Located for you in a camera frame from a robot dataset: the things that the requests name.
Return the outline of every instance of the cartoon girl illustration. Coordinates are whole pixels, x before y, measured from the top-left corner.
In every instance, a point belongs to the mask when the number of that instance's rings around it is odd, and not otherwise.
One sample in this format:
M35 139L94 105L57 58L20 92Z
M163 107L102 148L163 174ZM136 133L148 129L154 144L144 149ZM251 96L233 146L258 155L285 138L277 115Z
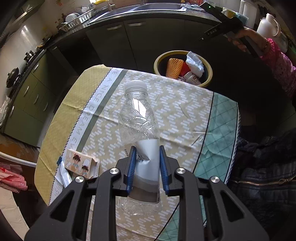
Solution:
M89 172L89 163L90 163L90 160L89 159L85 159L83 164L82 164L82 167L81 167L81 174L82 176L84 177L87 177L87 174Z
M72 166L73 166L74 169L76 170L76 169L78 169L78 167L79 167L78 163L80 162L80 156L78 156L77 154L75 154L75 155L73 156L73 161L74 161L74 163L72 164Z

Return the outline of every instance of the small cardboard box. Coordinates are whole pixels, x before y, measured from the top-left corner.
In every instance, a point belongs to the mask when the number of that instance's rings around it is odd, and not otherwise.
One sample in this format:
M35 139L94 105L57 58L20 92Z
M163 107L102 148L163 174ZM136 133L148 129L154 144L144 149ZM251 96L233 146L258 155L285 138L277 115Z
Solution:
M79 176L90 179L96 176L100 161L92 156L82 154L72 149L67 150L65 168Z

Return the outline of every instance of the bottle label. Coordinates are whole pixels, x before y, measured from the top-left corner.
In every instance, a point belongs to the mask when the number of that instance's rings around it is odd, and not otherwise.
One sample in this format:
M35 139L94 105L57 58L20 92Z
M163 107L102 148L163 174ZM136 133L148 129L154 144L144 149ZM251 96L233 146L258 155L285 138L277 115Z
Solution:
M142 202L158 203L159 139L141 140L125 145L126 154L131 146L137 149L137 161L130 198Z

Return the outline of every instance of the drawer handle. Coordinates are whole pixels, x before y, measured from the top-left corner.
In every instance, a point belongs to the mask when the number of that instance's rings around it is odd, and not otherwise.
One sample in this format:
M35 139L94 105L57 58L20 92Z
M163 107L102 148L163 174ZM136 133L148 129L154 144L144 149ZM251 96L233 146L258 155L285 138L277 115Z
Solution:
M141 26L141 25L145 25L146 22L141 22L141 23L129 23L128 26L129 27L134 27L134 26Z
M11 115L12 115L12 113L13 113L13 110L14 110L14 108L15 108L15 106L13 106L13 107L12 107L9 117L11 117Z
M117 25L115 27L111 27L111 28L106 28L107 30L114 30L114 29L118 29L118 28L121 28L122 25Z
M38 68L38 66L39 66L39 63L35 66L32 72L34 72Z
M47 106L48 106L48 102L46 102L46 106L45 106L45 108L43 109L43 111L45 111L45 110L46 110Z
M35 99L35 101L34 101L33 104L36 104L36 102L37 102L37 100L38 100L38 97L39 97L39 94L37 95L37 97L36 97L36 99Z
M29 86L27 87L25 93L24 93L24 96L26 95L26 93L28 92L28 89L29 89Z

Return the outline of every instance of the silver screw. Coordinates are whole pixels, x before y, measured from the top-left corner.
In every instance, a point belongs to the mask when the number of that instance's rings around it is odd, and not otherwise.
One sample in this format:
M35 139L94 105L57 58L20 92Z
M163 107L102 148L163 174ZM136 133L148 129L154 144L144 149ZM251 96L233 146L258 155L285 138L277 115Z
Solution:
M182 167L177 168L177 173L179 173L179 174L184 174L185 171L186 170L184 168L182 168Z
M119 173L119 170L116 167L114 167L114 168L110 169L110 173L111 174L117 174L117 173Z
M75 182L77 182L77 183L81 183L83 181L84 181L84 178L82 176L79 176L79 177L75 178Z
M218 177L216 177L216 176L213 176L213 177L211 177L211 181L213 183L218 183L220 181L220 179Z

